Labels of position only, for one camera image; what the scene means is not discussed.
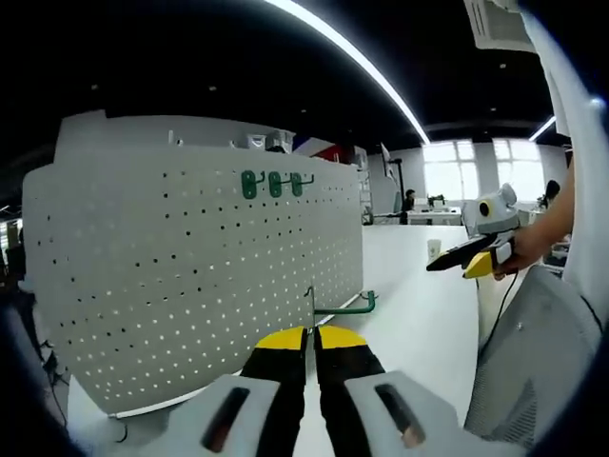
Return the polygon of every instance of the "ceiling vent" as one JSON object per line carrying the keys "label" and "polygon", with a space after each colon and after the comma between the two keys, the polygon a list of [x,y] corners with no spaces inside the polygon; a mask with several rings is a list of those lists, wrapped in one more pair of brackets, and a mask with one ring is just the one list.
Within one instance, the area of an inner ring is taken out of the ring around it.
{"label": "ceiling vent", "polygon": [[464,0],[476,47],[535,52],[515,0]]}

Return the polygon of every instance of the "ceiling light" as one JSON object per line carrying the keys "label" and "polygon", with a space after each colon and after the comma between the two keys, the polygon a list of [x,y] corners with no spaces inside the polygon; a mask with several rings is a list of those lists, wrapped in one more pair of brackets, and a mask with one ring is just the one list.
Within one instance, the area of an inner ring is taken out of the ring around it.
{"label": "ceiling light", "polygon": [[535,133],[533,133],[533,135],[531,135],[531,138],[529,138],[529,141],[535,141],[539,138],[539,136],[544,133],[546,130],[548,130],[550,128],[550,126],[552,124],[554,124],[556,122],[556,116],[552,116],[550,119],[548,119],[546,121],[545,124],[543,124],[539,130],[537,130]]}
{"label": "ceiling light", "polygon": [[310,12],[309,10],[304,9],[300,5],[295,4],[291,0],[264,0],[270,5],[273,5],[280,10],[283,10],[297,19],[300,19],[323,36],[325,36],[328,40],[338,46],[341,50],[343,50],[349,57],[351,57],[355,62],[358,63],[360,67],[362,67],[369,75],[376,81],[376,83],[381,86],[381,89],[385,91],[385,93],[393,100],[393,102],[398,106],[400,111],[408,118],[412,127],[417,131],[422,141],[428,145],[429,138],[423,131],[421,124],[415,117],[414,113],[410,109],[410,107],[404,102],[401,96],[393,89],[393,86],[389,84],[389,81],[381,74],[380,71],[370,62],[355,46],[353,46],[346,38],[340,35],[337,31],[332,29],[326,22],[317,17],[315,14]]}

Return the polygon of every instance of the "white desk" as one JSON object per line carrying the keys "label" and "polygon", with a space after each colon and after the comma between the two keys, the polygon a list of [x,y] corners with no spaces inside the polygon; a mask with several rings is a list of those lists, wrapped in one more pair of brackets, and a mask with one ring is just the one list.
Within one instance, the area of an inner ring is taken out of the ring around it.
{"label": "white desk", "polygon": [[[363,228],[364,289],[372,288],[379,295],[377,308],[370,314],[337,317],[331,325],[357,330],[386,370],[399,369],[442,397],[455,407],[462,425],[478,354],[476,283],[462,279],[458,268],[425,271],[426,242],[431,238],[441,239],[443,248],[467,239],[464,227]],[[306,407],[294,455],[332,456],[312,351],[308,361]],[[112,441],[123,436],[122,426],[106,418],[77,384],[70,388],[68,413],[70,434],[103,443],[94,447],[110,455],[132,455],[167,424],[166,410],[126,419],[129,436],[114,445]]]}
{"label": "white desk", "polygon": [[431,219],[433,224],[438,222],[458,226],[461,224],[461,208],[447,208],[446,210],[438,211],[419,211],[413,209],[408,212],[408,224],[412,221],[425,221]]}

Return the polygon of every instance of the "pegboard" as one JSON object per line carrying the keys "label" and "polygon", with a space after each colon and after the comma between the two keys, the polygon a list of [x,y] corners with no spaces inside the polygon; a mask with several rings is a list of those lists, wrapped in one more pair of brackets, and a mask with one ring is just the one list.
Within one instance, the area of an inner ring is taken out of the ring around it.
{"label": "pegboard", "polygon": [[[362,289],[357,169],[246,149],[159,147],[50,165],[24,183],[28,273],[59,356],[106,413],[243,366]],[[298,171],[246,200],[241,172]]]}

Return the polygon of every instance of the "gray chair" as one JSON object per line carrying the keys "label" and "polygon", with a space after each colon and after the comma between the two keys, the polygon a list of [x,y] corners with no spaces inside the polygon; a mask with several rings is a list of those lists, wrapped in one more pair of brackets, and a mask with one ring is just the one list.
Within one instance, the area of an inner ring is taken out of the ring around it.
{"label": "gray chair", "polygon": [[531,448],[573,395],[600,336],[575,290],[532,267],[479,358],[465,429]]}

